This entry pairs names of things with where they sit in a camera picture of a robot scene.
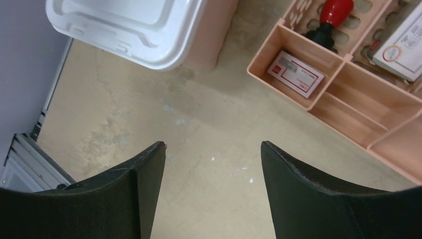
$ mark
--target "container lid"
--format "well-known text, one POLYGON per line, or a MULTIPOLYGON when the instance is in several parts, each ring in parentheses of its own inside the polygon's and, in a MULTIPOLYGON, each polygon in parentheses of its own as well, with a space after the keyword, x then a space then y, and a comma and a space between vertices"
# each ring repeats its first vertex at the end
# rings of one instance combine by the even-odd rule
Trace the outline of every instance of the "container lid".
POLYGON ((54 28, 154 70, 186 58, 207 0, 47 0, 54 28))

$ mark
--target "storage organizer tray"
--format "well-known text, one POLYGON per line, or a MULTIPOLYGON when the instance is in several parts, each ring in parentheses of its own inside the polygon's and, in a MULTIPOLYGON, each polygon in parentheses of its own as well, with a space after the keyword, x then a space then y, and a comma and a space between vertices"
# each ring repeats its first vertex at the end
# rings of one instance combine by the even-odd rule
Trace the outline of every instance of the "storage organizer tray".
POLYGON ((248 73, 391 168, 422 184, 422 79, 409 84, 371 64, 365 51, 400 10, 398 0, 354 0, 333 33, 336 52, 303 37, 319 25, 324 0, 294 0, 248 73), (267 73, 287 51, 325 75, 306 99, 267 73))

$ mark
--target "red and black object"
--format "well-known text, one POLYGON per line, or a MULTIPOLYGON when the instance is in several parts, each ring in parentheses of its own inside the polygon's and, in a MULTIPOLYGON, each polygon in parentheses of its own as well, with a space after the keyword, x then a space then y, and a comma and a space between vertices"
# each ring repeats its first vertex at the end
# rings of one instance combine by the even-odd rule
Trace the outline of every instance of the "red and black object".
POLYGON ((346 20, 353 7, 353 0, 327 0, 322 7, 319 27, 316 30, 307 32, 305 37, 332 50, 334 40, 331 33, 346 20))

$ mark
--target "beige table surface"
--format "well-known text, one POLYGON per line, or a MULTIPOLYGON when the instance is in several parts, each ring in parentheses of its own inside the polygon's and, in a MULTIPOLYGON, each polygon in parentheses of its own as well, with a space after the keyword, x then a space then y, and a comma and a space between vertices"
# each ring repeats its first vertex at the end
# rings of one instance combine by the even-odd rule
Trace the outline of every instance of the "beige table surface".
POLYGON ((241 0, 208 73, 155 72, 74 41, 39 145, 82 180, 166 142, 153 239, 275 238, 263 140, 357 184, 413 186, 246 73, 289 3, 241 0))

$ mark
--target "gray wall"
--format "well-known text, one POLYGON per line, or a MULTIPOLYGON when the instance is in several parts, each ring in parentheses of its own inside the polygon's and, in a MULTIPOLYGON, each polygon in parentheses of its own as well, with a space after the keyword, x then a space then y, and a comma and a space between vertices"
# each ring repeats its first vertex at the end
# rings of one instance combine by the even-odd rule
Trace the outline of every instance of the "gray wall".
POLYGON ((31 132, 69 38, 56 32, 45 0, 0 1, 0 162, 15 133, 31 132))

